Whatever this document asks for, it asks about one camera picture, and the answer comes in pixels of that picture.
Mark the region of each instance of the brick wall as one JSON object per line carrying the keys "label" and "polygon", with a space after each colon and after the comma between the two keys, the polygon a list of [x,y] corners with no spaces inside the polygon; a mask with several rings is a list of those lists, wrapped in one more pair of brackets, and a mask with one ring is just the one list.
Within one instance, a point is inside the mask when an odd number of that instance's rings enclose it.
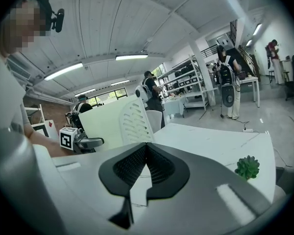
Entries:
{"label": "brick wall", "polygon": [[[34,107],[34,105],[39,107],[39,104],[41,104],[45,120],[53,120],[57,131],[62,129],[67,123],[65,113],[70,111],[70,107],[67,105],[47,102],[27,96],[23,98],[23,103],[25,107]],[[40,112],[34,113],[31,118],[33,124],[39,123],[40,117]]]}

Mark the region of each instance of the green succulent plant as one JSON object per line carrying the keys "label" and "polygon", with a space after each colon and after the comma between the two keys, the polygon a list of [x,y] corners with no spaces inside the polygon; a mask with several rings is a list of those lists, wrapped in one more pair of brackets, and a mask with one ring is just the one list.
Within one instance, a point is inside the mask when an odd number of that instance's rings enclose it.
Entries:
{"label": "green succulent plant", "polygon": [[255,157],[251,157],[248,155],[247,158],[239,159],[239,161],[237,162],[237,169],[235,169],[235,173],[239,174],[246,180],[250,178],[256,178],[259,172],[258,167],[258,160],[255,160]]}

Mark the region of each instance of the table leg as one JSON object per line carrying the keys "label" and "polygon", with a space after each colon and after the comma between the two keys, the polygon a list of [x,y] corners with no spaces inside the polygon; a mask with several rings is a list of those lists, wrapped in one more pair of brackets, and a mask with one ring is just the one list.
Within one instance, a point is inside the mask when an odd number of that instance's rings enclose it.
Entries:
{"label": "table leg", "polygon": [[254,81],[252,81],[251,84],[253,85],[254,102],[256,102],[256,93],[255,93],[255,85],[254,85]]}
{"label": "table leg", "polygon": [[258,80],[256,80],[256,86],[257,86],[257,101],[258,101],[258,105],[257,107],[260,107],[260,95],[259,95],[259,82]]}

